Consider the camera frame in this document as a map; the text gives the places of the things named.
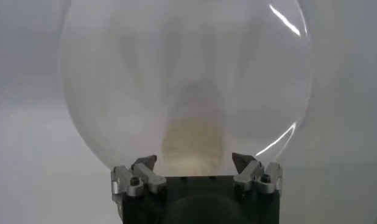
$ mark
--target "white background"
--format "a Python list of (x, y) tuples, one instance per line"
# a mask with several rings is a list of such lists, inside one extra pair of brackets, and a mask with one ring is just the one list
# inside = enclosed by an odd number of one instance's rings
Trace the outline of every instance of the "white background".
[[(283, 156), (281, 222), (377, 224), (377, 1), (300, 3), (316, 75)], [(0, 0), (0, 224), (119, 223), (109, 171), (77, 134), (58, 87), (70, 4)]]

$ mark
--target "clear plastic dome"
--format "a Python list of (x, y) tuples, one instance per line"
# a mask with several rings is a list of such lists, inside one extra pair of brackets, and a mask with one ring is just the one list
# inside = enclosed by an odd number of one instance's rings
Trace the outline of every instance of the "clear plastic dome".
[(109, 168), (160, 175), (276, 160), (302, 121), (311, 43), (296, 1), (74, 1), (60, 43), (69, 112)]

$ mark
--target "screw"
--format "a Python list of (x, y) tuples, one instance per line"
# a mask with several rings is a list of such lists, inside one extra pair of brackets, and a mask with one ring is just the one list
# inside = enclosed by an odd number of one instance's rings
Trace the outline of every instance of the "screw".
[(263, 183), (270, 183), (271, 182), (271, 177), (268, 174), (264, 174), (261, 176), (261, 182)]
[(137, 186), (137, 185), (139, 185), (139, 178), (138, 177), (131, 177), (131, 179), (130, 179), (130, 185), (131, 186)]

